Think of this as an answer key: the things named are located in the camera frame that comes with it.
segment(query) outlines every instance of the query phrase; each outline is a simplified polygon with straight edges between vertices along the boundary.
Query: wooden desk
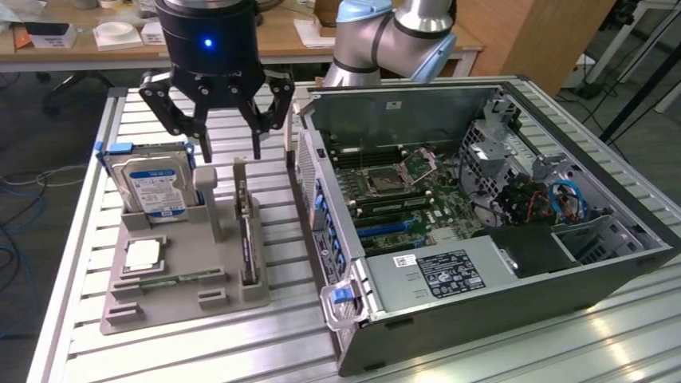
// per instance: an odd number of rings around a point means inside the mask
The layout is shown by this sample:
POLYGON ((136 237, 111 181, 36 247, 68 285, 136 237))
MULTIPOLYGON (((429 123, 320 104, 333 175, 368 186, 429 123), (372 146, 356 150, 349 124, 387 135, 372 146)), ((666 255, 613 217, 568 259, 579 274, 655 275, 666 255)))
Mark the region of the wooden desk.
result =
MULTIPOLYGON (((293 19, 312 19, 312 10, 287 0, 283 5, 265 12, 265 23, 257 28, 257 45, 264 64, 293 64, 331 62, 333 49, 308 49, 300 41, 293 27, 293 19)), ((72 49, 36 49, 33 46, 13 48, 15 26, 0 34, 0 73, 61 70, 140 69, 169 66, 168 52, 164 45, 145 45, 139 48, 99 52, 92 35, 92 27, 101 17, 115 13, 113 10, 96 8, 77 10, 68 0, 51 0, 45 9, 45 21, 69 22, 77 28, 91 31, 79 33, 72 49)), ((483 50, 481 42, 460 27, 455 26, 457 45, 452 58, 461 60, 455 75, 465 76, 471 72, 477 52, 483 50)))

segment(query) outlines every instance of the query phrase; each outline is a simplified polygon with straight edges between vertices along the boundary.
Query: white label sticker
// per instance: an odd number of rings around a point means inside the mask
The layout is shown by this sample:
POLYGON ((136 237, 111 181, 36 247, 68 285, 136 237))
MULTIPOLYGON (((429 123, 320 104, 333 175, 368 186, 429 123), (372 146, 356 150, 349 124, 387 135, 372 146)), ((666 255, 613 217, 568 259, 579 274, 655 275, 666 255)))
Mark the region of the white label sticker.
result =
POLYGON ((172 169, 132 172, 129 178, 141 209, 147 214, 176 215, 187 208, 183 192, 172 186, 177 174, 172 169))
POLYGON ((416 255, 413 254, 400 255, 397 257, 393 257, 393 261, 396 267, 413 266, 416 264, 416 255))
POLYGON ((389 101, 385 103, 385 110, 401 109, 403 101, 389 101))

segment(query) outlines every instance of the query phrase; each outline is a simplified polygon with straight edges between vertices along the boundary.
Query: aluminum profile table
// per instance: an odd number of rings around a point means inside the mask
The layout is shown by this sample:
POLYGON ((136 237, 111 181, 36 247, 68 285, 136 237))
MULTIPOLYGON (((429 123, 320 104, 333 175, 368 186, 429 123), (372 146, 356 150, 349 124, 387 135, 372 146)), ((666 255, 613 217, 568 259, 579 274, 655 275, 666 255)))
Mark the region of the aluminum profile table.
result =
MULTIPOLYGON (((548 95, 531 82, 512 82, 681 235, 678 207, 625 166, 548 95)), ((173 96, 177 106, 189 112, 191 101, 177 92, 173 96)), ((256 100, 264 105, 271 98, 263 90, 256 100)), ((535 146, 545 152, 560 152, 561 148, 532 121, 525 117, 521 120, 523 133, 535 146)), ((261 201, 272 304, 145 330, 100 334, 97 322, 121 200, 92 158, 31 366, 31 382, 681 381, 680 258, 629 282, 588 310, 372 373, 337 377, 335 350, 288 183, 283 133, 275 132, 265 140, 263 158, 253 160, 249 129, 236 111, 211 112, 208 129, 213 163, 205 165, 201 156, 197 162, 199 166, 217 168, 219 198, 228 198, 235 192, 233 158, 248 158, 249 187, 261 201)), ((172 140, 136 89, 111 92, 97 139, 137 144, 172 140)))

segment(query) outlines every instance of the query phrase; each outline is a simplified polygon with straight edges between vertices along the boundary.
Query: hard drive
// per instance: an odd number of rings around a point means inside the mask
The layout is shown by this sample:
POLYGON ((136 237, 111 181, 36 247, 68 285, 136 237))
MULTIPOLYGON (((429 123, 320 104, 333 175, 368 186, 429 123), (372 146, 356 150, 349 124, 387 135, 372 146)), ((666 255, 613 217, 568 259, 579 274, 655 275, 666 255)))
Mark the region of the hard drive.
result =
POLYGON ((144 212, 151 223, 181 221, 200 204, 193 187, 193 146, 112 144, 100 160, 113 178, 125 213, 144 212))

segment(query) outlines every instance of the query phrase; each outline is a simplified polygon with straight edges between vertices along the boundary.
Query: motherboard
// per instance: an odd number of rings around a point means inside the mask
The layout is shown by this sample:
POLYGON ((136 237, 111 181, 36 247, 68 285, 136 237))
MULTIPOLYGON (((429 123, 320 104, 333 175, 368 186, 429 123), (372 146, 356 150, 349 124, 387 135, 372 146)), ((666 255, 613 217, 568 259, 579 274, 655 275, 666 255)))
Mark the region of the motherboard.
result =
POLYGON ((484 225, 447 155, 428 146, 333 151, 367 256, 468 239, 484 225))

